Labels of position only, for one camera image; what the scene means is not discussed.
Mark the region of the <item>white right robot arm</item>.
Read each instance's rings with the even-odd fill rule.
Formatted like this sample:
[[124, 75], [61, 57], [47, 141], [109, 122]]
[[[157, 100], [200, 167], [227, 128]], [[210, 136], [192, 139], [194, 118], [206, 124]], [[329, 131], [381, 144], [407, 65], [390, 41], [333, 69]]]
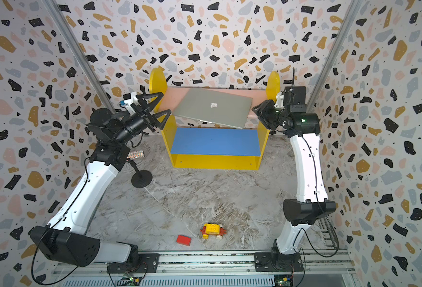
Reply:
[[269, 130], [282, 127], [294, 150], [297, 172], [295, 199], [283, 202], [285, 226], [270, 252], [254, 254], [257, 272], [295, 272], [306, 269], [299, 244], [317, 220], [335, 212], [335, 202], [328, 199], [323, 185], [319, 159], [320, 125], [317, 114], [306, 113], [304, 105], [275, 106], [273, 100], [256, 105], [253, 112]]

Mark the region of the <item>silver laptop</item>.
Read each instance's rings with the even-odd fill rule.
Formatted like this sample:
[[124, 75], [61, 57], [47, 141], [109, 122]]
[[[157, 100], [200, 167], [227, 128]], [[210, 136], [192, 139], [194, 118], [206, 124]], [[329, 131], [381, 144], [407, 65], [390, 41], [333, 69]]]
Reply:
[[252, 98], [217, 92], [207, 88], [191, 88], [173, 111], [178, 117], [225, 127], [243, 129], [252, 106]]

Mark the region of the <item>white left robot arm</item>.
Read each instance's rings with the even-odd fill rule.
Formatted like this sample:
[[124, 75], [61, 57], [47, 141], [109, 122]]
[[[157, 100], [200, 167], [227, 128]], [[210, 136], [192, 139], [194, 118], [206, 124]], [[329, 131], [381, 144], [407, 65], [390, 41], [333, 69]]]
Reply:
[[85, 173], [63, 207], [45, 226], [36, 226], [30, 234], [37, 249], [49, 260], [86, 267], [108, 263], [121, 270], [142, 265], [136, 245], [104, 242], [88, 237], [87, 230], [109, 184], [125, 164], [135, 170], [132, 184], [137, 188], [152, 181], [152, 173], [139, 170], [129, 159], [127, 143], [143, 135], [146, 129], [163, 130], [171, 111], [154, 113], [162, 92], [124, 95], [125, 111], [113, 113], [107, 108], [95, 110], [87, 124], [96, 136], [96, 149], [85, 164]]

